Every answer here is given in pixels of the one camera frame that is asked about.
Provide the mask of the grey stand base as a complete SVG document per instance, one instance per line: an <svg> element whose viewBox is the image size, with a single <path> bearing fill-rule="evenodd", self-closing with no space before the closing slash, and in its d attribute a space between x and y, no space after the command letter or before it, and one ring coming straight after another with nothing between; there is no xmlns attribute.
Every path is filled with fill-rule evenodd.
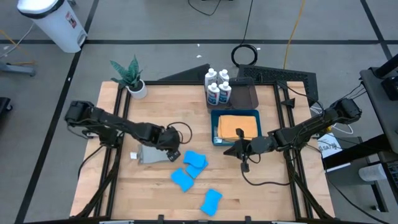
<svg viewBox="0 0 398 224"><path fill-rule="evenodd" d="M35 70L31 67L23 67L20 65L11 65L9 63L4 63L0 61L0 71L8 73L21 73L29 75L30 77L35 76Z"/></svg>

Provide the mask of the brown two-compartment tray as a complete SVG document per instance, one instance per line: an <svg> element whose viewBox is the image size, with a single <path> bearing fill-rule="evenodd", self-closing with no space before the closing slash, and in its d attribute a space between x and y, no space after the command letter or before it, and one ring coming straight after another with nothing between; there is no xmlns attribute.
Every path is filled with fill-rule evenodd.
<svg viewBox="0 0 398 224"><path fill-rule="evenodd" d="M254 80L251 77L230 78L231 96L227 104L211 105L205 101L209 110L251 110L259 105Z"/></svg>

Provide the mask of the white pedal trash bin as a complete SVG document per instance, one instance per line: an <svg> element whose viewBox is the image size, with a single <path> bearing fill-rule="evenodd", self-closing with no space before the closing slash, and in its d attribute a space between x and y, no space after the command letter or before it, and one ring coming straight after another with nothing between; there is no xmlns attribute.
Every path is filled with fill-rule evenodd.
<svg viewBox="0 0 398 224"><path fill-rule="evenodd" d="M61 50L77 53L88 37L77 18L75 0L18 0L17 10L31 19Z"/></svg>

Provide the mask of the dark grey equipment cart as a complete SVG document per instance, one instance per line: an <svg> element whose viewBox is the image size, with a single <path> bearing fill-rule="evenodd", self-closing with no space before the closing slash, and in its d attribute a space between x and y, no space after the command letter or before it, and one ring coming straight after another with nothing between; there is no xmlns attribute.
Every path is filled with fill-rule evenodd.
<svg viewBox="0 0 398 224"><path fill-rule="evenodd" d="M398 54L359 74L391 149L398 154Z"/></svg>

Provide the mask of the orange waffle towel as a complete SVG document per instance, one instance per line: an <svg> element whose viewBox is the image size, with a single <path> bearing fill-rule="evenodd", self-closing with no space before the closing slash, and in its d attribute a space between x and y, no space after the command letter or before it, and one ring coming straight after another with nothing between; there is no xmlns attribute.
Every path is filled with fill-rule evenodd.
<svg viewBox="0 0 398 224"><path fill-rule="evenodd" d="M251 140L258 137L257 121L254 116L221 115L218 120L217 135L225 140L238 140L237 129L242 129L244 138Z"/></svg>

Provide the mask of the green plant in white pot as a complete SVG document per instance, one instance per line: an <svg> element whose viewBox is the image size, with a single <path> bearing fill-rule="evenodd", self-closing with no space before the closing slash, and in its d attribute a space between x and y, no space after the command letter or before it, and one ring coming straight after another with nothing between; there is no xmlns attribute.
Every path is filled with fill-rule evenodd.
<svg viewBox="0 0 398 224"><path fill-rule="evenodd" d="M113 82L119 85L119 89L126 88L134 99L142 99L147 95L145 82L141 79L142 70L139 68L139 62L134 56L127 68L111 60L110 64L120 75L120 79L111 78Z"/></svg>

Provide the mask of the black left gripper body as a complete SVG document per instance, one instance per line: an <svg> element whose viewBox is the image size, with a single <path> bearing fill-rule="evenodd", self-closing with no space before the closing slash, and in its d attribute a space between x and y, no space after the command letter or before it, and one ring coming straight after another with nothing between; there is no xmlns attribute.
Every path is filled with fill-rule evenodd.
<svg viewBox="0 0 398 224"><path fill-rule="evenodd" d="M179 156L180 135L174 127L168 127L160 135L160 150L166 151L166 155L171 162L174 162Z"/></svg>

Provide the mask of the blue plastic bin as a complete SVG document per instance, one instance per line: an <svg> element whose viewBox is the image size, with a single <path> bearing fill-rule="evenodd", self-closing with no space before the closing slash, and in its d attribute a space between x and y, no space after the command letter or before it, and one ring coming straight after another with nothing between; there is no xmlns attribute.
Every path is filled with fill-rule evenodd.
<svg viewBox="0 0 398 224"><path fill-rule="evenodd" d="M211 111L211 140L214 146L233 146L237 140L225 140L221 144L215 144L214 138L217 137L218 120L221 115L240 115L240 116L254 116L257 121L258 136L262 136L261 122L259 112L257 110L212 110Z"/></svg>

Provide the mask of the white paper sign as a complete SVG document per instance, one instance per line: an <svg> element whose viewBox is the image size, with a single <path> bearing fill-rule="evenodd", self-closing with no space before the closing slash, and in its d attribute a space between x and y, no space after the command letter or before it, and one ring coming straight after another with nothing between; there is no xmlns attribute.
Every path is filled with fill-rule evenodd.
<svg viewBox="0 0 398 224"><path fill-rule="evenodd" d="M325 134L324 136L320 137L317 142L318 148L322 152L323 158L342 151L342 148L333 133Z"/></svg>

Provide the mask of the black perforated panel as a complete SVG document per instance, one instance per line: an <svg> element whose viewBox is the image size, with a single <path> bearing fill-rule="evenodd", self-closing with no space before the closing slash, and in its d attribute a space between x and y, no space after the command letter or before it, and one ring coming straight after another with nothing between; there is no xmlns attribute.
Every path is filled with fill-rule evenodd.
<svg viewBox="0 0 398 224"><path fill-rule="evenodd" d="M315 73L241 65L237 77L251 77L255 83L273 82L276 80L281 82L302 82L305 87L305 94L314 100L318 100L317 77Z"/></svg>

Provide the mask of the grey cylinder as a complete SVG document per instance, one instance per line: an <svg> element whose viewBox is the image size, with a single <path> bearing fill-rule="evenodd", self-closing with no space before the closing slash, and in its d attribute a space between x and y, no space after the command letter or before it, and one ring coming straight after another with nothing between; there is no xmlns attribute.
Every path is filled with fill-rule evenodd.
<svg viewBox="0 0 398 224"><path fill-rule="evenodd" d="M358 171L360 178L366 182L387 179L382 164L374 164L367 167L362 167Z"/></svg>

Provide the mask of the grey waffle towel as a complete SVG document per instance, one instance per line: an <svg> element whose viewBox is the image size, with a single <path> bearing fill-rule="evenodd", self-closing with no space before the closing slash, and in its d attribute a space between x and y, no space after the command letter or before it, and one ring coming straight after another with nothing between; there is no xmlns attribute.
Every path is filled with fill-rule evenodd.
<svg viewBox="0 0 398 224"><path fill-rule="evenodd" d="M153 164L158 162L169 162L166 151L160 151L154 147L139 145L139 164Z"/></svg>

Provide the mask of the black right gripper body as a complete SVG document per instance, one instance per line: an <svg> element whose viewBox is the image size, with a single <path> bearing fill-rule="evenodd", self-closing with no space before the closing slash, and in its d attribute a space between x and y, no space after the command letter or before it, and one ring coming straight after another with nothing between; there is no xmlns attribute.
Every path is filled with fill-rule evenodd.
<svg viewBox="0 0 398 224"><path fill-rule="evenodd" d="M242 157L238 157L238 159L242 160L242 172L249 172L249 164L247 163L247 160L250 155L272 152L277 148L277 142L273 136L258 136L249 141L244 138L244 131L242 129L236 129L236 134L239 137L239 140L236 142L236 146L241 147L240 152L242 153Z"/></svg>

